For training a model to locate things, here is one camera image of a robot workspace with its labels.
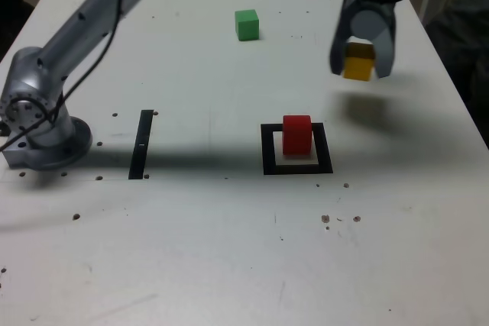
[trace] table surface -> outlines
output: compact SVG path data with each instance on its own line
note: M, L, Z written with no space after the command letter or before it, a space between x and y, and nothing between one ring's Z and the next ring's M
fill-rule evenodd
M0 79L82 1L41 0ZM0 160L0 324L487 324L487 149L408 1L392 76L331 74L341 3L142 0L68 102L88 156ZM128 180L143 109L150 178ZM324 124L333 174L263 175L260 124L289 114Z

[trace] green cube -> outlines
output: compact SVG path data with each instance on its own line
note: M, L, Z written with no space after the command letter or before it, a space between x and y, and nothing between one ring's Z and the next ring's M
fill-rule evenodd
M254 9L248 11L235 11L235 22L238 40L258 40L258 16Z

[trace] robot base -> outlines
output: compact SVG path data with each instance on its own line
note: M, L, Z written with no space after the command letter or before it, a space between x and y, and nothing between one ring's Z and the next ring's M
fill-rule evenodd
M33 148L26 137L3 151L10 168L30 168L36 171L56 169L83 157L92 145L92 133L86 122L71 117L75 134L58 147Z

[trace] black tape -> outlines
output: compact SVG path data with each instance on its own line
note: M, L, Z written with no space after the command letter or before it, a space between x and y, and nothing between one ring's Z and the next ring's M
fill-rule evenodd
M153 122L153 110L142 110L139 117L138 133L132 152L129 179L143 179L146 166L147 147L150 143L151 123Z

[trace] black square outline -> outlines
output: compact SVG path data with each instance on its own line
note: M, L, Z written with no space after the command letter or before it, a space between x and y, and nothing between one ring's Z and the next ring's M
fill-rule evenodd
M328 142L326 141L326 134L322 123L313 123L313 136L318 164L278 166L275 163L274 146L274 132L276 131L283 131L282 124L261 124L261 155L264 175L315 175L320 173L333 173Z

